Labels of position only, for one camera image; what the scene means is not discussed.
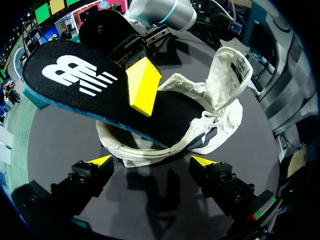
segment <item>new balance logo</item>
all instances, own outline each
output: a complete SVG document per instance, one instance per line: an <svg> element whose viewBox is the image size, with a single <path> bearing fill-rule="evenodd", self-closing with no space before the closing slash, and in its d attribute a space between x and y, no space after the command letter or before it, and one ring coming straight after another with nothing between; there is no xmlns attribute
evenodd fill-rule
<svg viewBox="0 0 320 240"><path fill-rule="evenodd" d="M93 97L96 95L93 91L101 92L100 87L106 88L106 84L112 84L114 80L118 80L106 71L96 76L97 67L76 56L61 56L56 63L46 66L42 70L42 75L65 86L80 81L79 84L82 87L79 88L79 91Z"/></svg>

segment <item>black table surface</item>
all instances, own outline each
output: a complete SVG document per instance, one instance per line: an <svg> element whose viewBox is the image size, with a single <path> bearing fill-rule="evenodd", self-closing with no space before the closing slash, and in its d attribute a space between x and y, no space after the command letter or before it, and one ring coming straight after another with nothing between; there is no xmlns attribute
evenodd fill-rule
<svg viewBox="0 0 320 240"><path fill-rule="evenodd" d="M155 60L163 83L174 73L204 82L215 51L188 32L172 31ZM277 190L279 162L267 118L249 89L239 100L243 106L240 127L222 146L204 156L225 161L255 194ZM100 146L96 121L55 106L37 110L28 146L28 177L46 190L71 172L82 160L106 156ZM98 198L92 198L78 219L93 231L119 239L218 239L226 234L231 217L212 199L206 199L189 175L190 154L160 164L115 172Z"/></svg>

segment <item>shoe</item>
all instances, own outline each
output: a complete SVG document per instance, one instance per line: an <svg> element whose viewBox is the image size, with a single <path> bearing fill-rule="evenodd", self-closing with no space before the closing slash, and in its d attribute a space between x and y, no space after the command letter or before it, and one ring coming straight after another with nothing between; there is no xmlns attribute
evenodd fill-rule
<svg viewBox="0 0 320 240"><path fill-rule="evenodd" d="M208 154L230 138L241 124L243 107L237 98L252 74L252 66L239 51L222 47L213 58L206 82L195 83L175 73L158 88L188 96L204 108L201 117L191 121L178 143L171 147L159 146L133 132L97 120L100 142L122 159L127 168L155 164L187 151Z"/></svg>

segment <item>green light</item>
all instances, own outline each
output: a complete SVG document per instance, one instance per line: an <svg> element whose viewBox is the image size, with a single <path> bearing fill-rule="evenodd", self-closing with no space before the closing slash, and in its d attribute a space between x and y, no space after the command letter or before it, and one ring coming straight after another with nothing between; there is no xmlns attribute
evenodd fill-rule
<svg viewBox="0 0 320 240"><path fill-rule="evenodd" d="M261 215L260 212L256 211L256 212L253 214L253 216L255 216L256 219L258 219L258 218L260 218L262 215Z"/></svg>
<svg viewBox="0 0 320 240"><path fill-rule="evenodd" d="M79 0L66 0L66 5L70 6L71 4L74 4L76 2L78 2Z"/></svg>
<svg viewBox="0 0 320 240"><path fill-rule="evenodd" d="M48 3L43 4L35 10L36 21L38 24L43 23L46 19L50 18Z"/></svg>

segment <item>black insole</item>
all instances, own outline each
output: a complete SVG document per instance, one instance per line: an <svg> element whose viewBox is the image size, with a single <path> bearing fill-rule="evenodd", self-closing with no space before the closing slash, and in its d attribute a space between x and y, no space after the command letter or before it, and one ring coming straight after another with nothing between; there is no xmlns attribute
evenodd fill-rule
<svg viewBox="0 0 320 240"><path fill-rule="evenodd" d="M94 76L86 66L97 67L91 72ZM162 147L180 141L191 121L204 111L198 102L181 93L158 91L152 116L144 116L129 105L128 77L122 67L87 46L67 40L50 41L37 48L24 65L23 78L30 92L49 104L134 132Z"/></svg>
<svg viewBox="0 0 320 240"><path fill-rule="evenodd" d="M106 9L93 13L81 25L79 40L107 56L133 34L136 31L119 12Z"/></svg>

